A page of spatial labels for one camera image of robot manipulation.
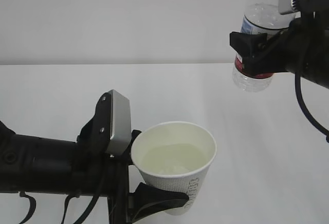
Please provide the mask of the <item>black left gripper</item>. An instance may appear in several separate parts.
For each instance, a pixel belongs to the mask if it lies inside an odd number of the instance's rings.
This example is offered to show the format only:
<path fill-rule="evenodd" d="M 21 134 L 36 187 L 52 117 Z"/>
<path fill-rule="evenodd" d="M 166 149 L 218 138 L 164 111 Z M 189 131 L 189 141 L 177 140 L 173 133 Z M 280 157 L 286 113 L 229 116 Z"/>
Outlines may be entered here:
<path fill-rule="evenodd" d="M 145 183 L 130 193 L 131 147 L 140 134 L 140 130 L 134 129 L 128 147 L 110 163 L 116 174 L 111 177 L 113 188 L 107 197 L 108 223 L 135 223 L 162 211 L 181 208 L 189 201 L 186 193 L 161 190 Z"/>

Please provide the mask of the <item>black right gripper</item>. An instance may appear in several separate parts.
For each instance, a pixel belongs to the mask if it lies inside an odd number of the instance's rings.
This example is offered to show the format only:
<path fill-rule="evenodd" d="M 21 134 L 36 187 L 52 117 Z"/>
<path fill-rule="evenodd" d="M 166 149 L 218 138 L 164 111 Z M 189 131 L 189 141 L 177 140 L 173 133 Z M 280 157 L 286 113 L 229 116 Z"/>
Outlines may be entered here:
<path fill-rule="evenodd" d="M 328 89 L 328 13 L 301 13 L 284 31 L 231 32 L 229 44 L 240 55 L 238 70 L 248 77 L 296 73 Z"/>

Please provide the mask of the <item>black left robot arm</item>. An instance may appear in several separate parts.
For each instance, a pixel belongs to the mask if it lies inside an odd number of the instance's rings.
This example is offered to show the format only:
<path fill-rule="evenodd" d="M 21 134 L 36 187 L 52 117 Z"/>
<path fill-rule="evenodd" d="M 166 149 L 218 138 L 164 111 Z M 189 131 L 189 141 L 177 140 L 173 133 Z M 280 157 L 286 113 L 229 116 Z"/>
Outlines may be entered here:
<path fill-rule="evenodd" d="M 152 214 L 182 207 L 189 196 L 140 183 L 129 190 L 130 149 L 122 156 L 97 157 L 79 153 L 84 143 L 16 134 L 1 125 L 1 192 L 18 193 L 30 207 L 24 221 L 36 210 L 32 193 L 63 194 L 71 199 L 90 196 L 91 201 L 77 219 L 83 223 L 98 199 L 105 197 L 109 223 L 135 223 Z"/>

